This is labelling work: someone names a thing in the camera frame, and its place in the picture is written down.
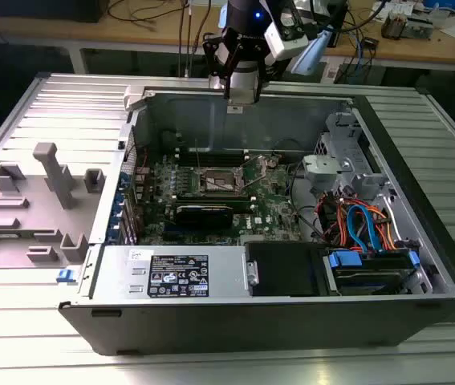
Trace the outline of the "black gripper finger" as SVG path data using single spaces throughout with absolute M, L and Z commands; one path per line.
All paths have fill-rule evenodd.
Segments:
M 238 40 L 233 33 L 204 35 L 202 48 L 209 74 L 224 86 L 224 98 L 230 97 L 231 77 L 238 65 Z
M 242 72 L 246 86 L 253 91 L 254 102 L 259 101 L 262 87 L 266 83 L 265 59 L 269 47 L 264 38 L 244 38 L 242 44 Z

